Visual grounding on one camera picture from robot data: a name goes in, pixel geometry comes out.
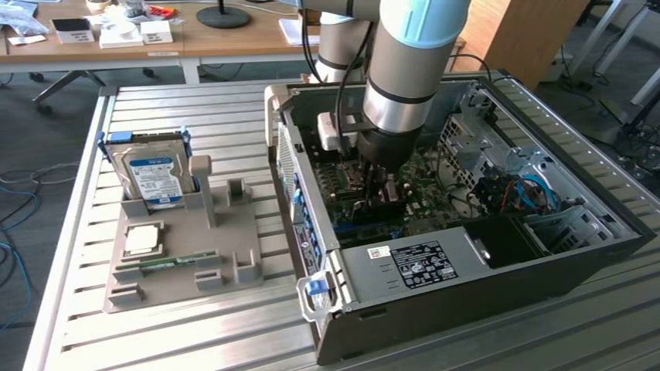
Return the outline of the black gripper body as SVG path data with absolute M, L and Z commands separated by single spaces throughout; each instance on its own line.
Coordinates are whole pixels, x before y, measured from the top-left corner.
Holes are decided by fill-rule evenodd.
M 403 133 L 390 133 L 373 129 L 357 135 L 357 152 L 362 158 L 365 172 L 381 168 L 387 173 L 397 173 L 411 157 L 421 128 Z

